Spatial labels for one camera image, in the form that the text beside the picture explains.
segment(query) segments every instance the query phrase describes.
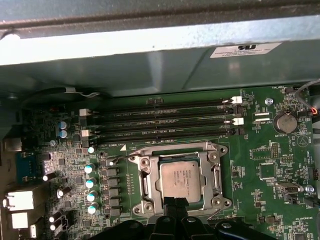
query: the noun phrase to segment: white sticker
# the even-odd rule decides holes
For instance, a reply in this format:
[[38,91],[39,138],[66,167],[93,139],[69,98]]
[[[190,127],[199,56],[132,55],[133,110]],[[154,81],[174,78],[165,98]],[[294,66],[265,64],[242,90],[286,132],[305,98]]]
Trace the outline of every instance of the white sticker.
[[265,44],[243,44],[237,46],[220,46],[217,47],[212,55],[211,59],[214,58],[227,58],[235,56],[249,56],[249,55],[261,55],[267,54],[272,49],[275,49],[281,44],[277,43],[265,43]]

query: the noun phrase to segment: metal panel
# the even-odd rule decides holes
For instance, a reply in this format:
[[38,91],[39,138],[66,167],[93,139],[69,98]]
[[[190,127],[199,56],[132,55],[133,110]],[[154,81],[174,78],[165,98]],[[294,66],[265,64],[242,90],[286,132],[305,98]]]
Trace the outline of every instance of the metal panel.
[[226,58],[210,58],[215,48],[205,47],[2,66],[0,81],[8,92],[82,86],[117,97],[283,84],[320,76],[319,43],[284,42],[265,55]]

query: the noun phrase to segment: capacitor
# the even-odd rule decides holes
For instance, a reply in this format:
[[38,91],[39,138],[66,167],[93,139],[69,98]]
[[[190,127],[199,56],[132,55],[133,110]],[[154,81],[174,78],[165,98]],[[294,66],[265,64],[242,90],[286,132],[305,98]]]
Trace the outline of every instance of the capacitor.
[[67,193],[69,193],[71,191],[71,188],[69,186],[66,186],[64,188],[62,188],[61,190],[58,191],[58,195],[60,197],[66,195]]
[[68,137],[68,132],[66,130],[61,130],[59,132],[59,137],[62,139],[66,139]]
[[69,124],[66,123],[65,121],[61,121],[61,122],[59,122],[58,126],[59,126],[59,128],[61,130],[64,130],[64,129],[67,129],[69,127]]
[[96,202],[91,203],[91,205],[88,207],[88,213],[89,214],[95,214],[96,211],[99,208],[99,204]]
[[93,202],[97,198],[97,196],[98,196],[98,192],[97,191],[91,191],[86,196],[86,199],[88,200],[88,202]]
[[90,173],[92,173],[95,169],[96,169],[96,165],[94,165],[93,163],[89,163],[87,166],[84,167],[84,172],[85,172],[86,174],[90,174]]
[[56,230],[61,225],[61,223],[62,223],[61,219],[56,220],[54,223],[50,225],[50,230],[51,231]]
[[107,164],[108,164],[109,166],[115,166],[115,165],[117,165],[118,161],[119,161],[118,158],[107,159]]
[[55,146],[57,146],[57,141],[56,140],[51,140],[50,142],[49,142],[49,144],[50,144],[50,146],[51,147],[55,147]]
[[57,176],[57,174],[55,172],[50,172],[50,173],[44,175],[42,177],[42,179],[43,179],[43,181],[46,182],[46,181],[50,181],[50,180],[54,179],[56,176]]
[[94,185],[96,185],[96,183],[97,183],[97,180],[94,177],[91,177],[89,180],[85,182],[85,186],[88,189],[91,189],[94,187]]
[[49,217],[49,222],[54,223],[61,216],[62,216],[61,212],[57,211],[55,214],[53,214],[51,217]]
[[95,152],[95,148],[93,146],[90,146],[88,148],[88,153],[93,154]]

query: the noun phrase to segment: wire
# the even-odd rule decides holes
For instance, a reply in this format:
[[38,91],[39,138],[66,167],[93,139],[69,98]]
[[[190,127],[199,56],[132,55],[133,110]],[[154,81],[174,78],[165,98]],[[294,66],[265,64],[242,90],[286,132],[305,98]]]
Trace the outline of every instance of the wire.
[[308,109],[311,110],[312,114],[313,115],[318,115],[318,110],[311,106],[309,103],[307,103],[301,96],[301,92],[303,90],[305,90],[306,88],[310,87],[311,85],[314,85],[314,84],[318,84],[320,83],[320,79],[317,79],[317,80],[314,80],[314,81],[310,81],[310,82],[307,82],[306,84],[302,85],[301,87],[298,88],[298,90],[295,92],[295,98],[302,104],[304,105],[305,107],[307,107]]
[[94,98],[98,95],[105,95],[100,92],[93,92],[92,88],[54,87],[54,88],[40,90],[27,96],[22,101],[21,106],[23,109],[27,109],[28,108],[27,105],[29,105],[30,103],[38,100],[41,97],[53,95],[53,94],[79,94],[86,98]]

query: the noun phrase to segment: blue capacitor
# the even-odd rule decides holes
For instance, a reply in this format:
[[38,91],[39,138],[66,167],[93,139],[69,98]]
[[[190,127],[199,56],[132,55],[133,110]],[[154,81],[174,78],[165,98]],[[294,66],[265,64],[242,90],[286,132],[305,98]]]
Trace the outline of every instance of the blue capacitor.
[[66,130],[61,130],[59,132],[59,137],[62,138],[62,139],[65,139],[68,137],[68,132]]

